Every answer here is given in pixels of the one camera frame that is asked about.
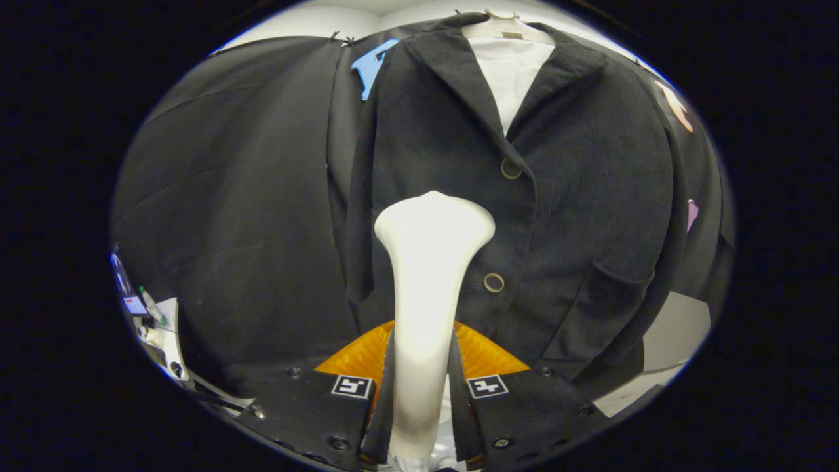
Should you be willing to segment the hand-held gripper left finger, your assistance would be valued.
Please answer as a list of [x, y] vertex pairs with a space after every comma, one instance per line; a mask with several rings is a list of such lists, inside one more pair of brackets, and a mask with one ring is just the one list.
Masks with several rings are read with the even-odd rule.
[[394, 326], [377, 326], [326, 359], [284, 365], [235, 424], [320, 470], [385, 464], [395, 418]]

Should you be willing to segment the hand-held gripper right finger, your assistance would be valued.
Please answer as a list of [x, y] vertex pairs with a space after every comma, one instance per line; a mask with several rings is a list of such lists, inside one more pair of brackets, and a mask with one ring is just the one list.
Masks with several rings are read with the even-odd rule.
[[534, 468], [610, 427], [610, 418], [551, 368], [530, 367], [459, 322], [448, 376], [456, 457], [468, 470]]

